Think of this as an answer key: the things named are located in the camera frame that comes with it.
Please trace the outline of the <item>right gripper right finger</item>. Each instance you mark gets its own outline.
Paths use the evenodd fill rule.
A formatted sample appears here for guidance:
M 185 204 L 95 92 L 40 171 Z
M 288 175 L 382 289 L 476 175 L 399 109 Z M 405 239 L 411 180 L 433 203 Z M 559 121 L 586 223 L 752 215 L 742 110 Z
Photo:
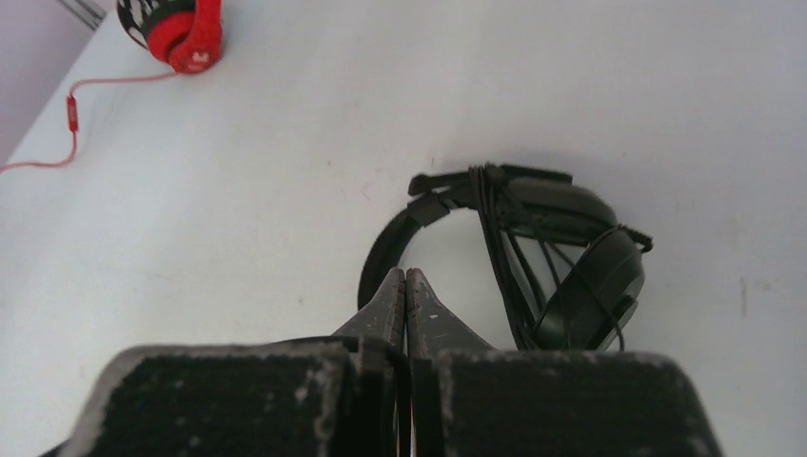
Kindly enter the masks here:
M 498 350 L 406 274 L 418 456 L 719 456 L 683 369 L 653 352 Z

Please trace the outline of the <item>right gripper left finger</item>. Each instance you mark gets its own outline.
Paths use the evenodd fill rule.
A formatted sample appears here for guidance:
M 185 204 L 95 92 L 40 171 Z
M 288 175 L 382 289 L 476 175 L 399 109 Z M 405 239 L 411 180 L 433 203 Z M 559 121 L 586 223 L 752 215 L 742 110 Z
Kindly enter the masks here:
M 128 348 L 54 456 L 402 456 L 405 278 L 326 336 Z

